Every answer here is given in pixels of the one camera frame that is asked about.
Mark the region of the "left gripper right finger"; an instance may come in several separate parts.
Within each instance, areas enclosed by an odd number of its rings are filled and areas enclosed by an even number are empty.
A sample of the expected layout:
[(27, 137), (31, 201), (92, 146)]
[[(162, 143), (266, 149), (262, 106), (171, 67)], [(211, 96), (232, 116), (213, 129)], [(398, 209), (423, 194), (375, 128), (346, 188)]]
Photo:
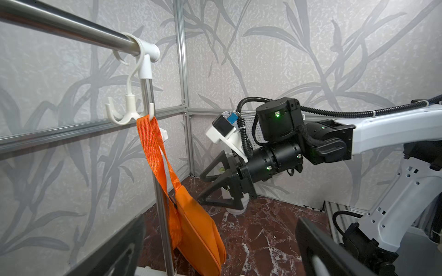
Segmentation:
[(295, 237), (307, 276), (374, 275), (307, 218), (298, 220)]

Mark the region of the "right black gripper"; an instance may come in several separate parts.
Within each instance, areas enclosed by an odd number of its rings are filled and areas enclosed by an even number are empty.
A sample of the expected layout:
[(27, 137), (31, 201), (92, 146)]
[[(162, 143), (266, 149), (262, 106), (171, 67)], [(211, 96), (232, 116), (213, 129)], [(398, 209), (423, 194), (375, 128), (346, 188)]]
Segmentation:
[[(280, 142), (257, 148), (247, 162), (237, 153), (232, 154), (228, 159), (225, 151), (221, 151), (200, 174), (200, 179), (208, 183), (198, 195), (200, 205), (243, 210), (245, 206), (242, 199), (245, 195), (257, 197), (254, 184), (265, 182), (285, 171), (292, 176), (294, 172), (300, 173), (303, 170), (302, 152), (295, 142)], [(215, 174), (218, 166), (222, 170)]]

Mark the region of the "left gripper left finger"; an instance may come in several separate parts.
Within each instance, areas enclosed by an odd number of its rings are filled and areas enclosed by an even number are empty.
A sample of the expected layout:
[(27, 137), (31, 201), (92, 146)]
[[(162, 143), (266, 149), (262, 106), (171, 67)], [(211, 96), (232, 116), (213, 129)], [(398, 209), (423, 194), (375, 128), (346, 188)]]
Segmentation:
[(134, 276), (144, 237), (145, 221), (140, 215), (66, 274), (68, 276)]

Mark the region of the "orange sling bag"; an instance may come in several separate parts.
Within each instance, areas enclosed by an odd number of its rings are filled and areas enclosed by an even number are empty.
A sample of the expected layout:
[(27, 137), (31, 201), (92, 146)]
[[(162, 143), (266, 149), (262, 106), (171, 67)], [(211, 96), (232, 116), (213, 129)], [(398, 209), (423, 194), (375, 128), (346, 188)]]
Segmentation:
[(226, 249), (214, 220), (179, 181), (168, 161), (156, 118), (137, 119), (137, 130), (148, 164), (165, 193), (168, 180), (164, 163), (168, 165), (174, 187), (174, 199), (167, 196), (172, 248), (177, 248), (199, 274), (219, 276), (226, 261)]

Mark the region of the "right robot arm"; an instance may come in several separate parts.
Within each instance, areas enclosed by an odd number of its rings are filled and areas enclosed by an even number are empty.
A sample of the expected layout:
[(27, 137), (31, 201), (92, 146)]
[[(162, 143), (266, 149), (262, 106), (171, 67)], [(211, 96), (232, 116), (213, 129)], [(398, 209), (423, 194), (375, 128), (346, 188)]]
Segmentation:
[(308, 220), (297, 235), (307, 273), (352, 276), (395, 274), (394, 261), (409, 227), (442, 192), (442, 98), (363, 112), (335, 112), (302, 106), (295, 98), (242, 99), (230, 117), (218, 116), (206, 135), (224, 143), (201, 173), (208, 183), (201, 205), (241, 210), (242, 198), (256, 198), (254, 184), (314, 165), (346, 161), (363, 152), (401, 144), (404, 158), (393, 182), (371, 210), (340, 230), (336, 244)]

